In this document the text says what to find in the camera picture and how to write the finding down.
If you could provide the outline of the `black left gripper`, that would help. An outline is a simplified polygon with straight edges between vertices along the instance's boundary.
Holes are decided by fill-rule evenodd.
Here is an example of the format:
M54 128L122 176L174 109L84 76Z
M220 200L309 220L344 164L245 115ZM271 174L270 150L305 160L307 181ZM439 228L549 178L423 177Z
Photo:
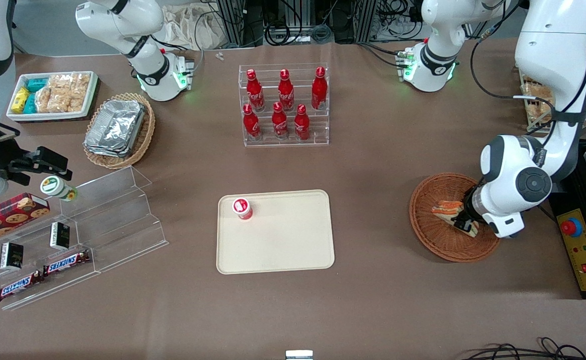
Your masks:
M483 217L473 205L474 196L480 187L481 184L476 184L465 192L462 200L462 212L451 219L454 227L458 230L466 230L469 235L477 235L479 233L479 223L484 222Z

